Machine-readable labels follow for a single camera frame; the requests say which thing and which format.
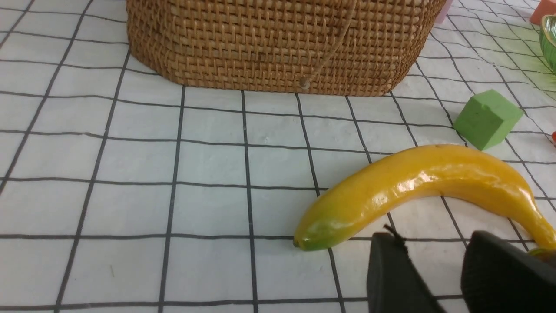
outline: green foam block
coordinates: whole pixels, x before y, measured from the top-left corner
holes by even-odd
[[[472,96],[454,123],[454,129],[479,150],[501,143],[523,111],[490,89]]]

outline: basket knob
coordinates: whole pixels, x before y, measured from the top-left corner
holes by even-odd
[[[309,81],[307,77],[303,76],[299,79],[299,86],[301,87],[301,89],[307,90],[309,89],[309,87],[311,87],[311,81]]]

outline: table surface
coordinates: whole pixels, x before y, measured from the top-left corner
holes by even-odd
[[[454,1],[383,97],[175,85],[128,53],[122,0],[0,0],[0,310],[367,312],[370,236],[393,223],[448,312],[465,245],[516,223],[415,200],[329,251],[291,235],[326,188],[414,145],[465,144],[451,124],[496,89],[525,116],[487,150],[556,226],[556,81],[528,22],[538,1]]]

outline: banana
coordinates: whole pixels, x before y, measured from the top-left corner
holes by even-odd
[[[556,248],[556,231],[516,170],[487,153],[451,144],[389,155],[327,190],[306,210],[293,244],[303,251],[327,249],[404,202],[440,195],[510,218],[539,247]]]

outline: woven basket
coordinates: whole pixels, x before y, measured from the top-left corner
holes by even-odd
[[[445,0],[126,0],[131,54],[180,85],[380,96]]]

